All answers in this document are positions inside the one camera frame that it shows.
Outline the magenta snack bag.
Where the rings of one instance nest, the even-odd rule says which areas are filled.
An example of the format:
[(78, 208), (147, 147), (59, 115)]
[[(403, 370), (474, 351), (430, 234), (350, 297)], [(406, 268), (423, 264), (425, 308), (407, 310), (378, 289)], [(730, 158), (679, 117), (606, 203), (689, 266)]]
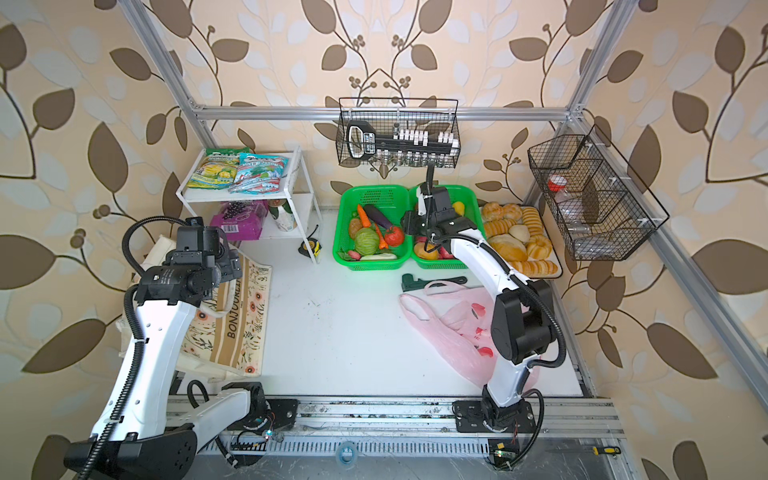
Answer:
[(223, 230), (229, 242), (256, 241), (267, 213), (264, 200), (223, 202), (210, 224)]

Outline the green basket with vegetables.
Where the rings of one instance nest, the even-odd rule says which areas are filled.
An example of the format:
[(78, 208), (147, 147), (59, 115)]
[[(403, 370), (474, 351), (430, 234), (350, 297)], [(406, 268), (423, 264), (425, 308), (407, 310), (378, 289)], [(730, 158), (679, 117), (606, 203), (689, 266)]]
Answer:
[(405, 235), (405, 241), (398, 247), (389, 247), (384, 241), (386, 230), (371, 222), (371, 229), (377, 231), (380, 245), (378, 253), (391, 252), (398, 259), (394, 261), (361, 261), (355, 251), (354, 239), (348, 234), (352, 218), (358, 217), (357, 206), (375, 205), (393, 223), (401, 228), (401, 220), (410, 207), (408, 192), (402, 186), (379, 185), (353, 187), (342, 194), (333, 244), (333, 255), (337, 263), (352, 271), (396, 270), (402, 267), (412, 253), (413, 241)]

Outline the yellow-green snack packet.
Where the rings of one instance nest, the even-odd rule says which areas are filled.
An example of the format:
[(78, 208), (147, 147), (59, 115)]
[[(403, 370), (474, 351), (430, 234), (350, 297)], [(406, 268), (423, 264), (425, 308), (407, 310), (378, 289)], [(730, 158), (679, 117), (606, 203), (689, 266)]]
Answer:
[(202, 159), (192, 170), (187, 187), (202, 190), (228, 189), (235, 181), (240, 155), (250, 152), (248, 148), (206, 149)]

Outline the small printed can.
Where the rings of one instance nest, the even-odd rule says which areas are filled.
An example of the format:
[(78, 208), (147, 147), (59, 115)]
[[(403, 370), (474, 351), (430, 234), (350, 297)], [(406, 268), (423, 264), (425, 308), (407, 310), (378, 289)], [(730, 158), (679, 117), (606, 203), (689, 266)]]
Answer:
[(268, 209), (279, 231), (290, 232), (297, 227), (292, 207), (286, 199), (269, 200)]

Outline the teal-red snack packet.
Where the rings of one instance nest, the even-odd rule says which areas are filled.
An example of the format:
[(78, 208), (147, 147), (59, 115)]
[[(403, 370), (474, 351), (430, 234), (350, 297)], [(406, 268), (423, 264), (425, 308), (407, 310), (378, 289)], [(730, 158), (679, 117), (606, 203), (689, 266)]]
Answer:
[(282, 155), (240, 153), (230, 193), (261, 194), (278, 191), (290, 159)]

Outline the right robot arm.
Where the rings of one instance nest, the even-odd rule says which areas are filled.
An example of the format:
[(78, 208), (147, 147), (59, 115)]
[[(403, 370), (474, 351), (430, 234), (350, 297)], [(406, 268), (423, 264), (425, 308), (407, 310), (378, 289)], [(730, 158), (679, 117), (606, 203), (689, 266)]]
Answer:
[(503, 432), (525, 412), (523, 388), (536, 367), (555, 369), (566, 360), (562, 329), (551, 311), (552, 295), (510, 266), (477, 226), (458, 215), (445, 187), (430, 180), (417, 188), (417, 206), (405, 213), (408, 234), (423, 235), (464, 263), (494, 301), (490, 336), (501, 358), (480, 400), (483, 426)]

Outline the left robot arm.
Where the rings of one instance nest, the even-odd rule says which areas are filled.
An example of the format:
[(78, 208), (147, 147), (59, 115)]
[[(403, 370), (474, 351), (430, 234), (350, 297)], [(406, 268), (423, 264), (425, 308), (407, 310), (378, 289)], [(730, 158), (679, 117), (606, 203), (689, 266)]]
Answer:
[(139, 276), (124, 294), (131, 342), (116, 383), (88, 439), (71, 444), (66, 468), (80, 479), (182, 479), (196, 454), (230, 425), (274, 419), (260, 383), (230, 383), (195, 406), (183, 424), (167, 427), (167, 407), (186, 332), (198, 309), (223, 283), (242, 276), (237, 251), (225, 233), (199, 217), (173, 219), (177, 240), (158, 266), (143, 268), (130, 239), (155, 217), (134, 223), (123, 236), (125, 259)]

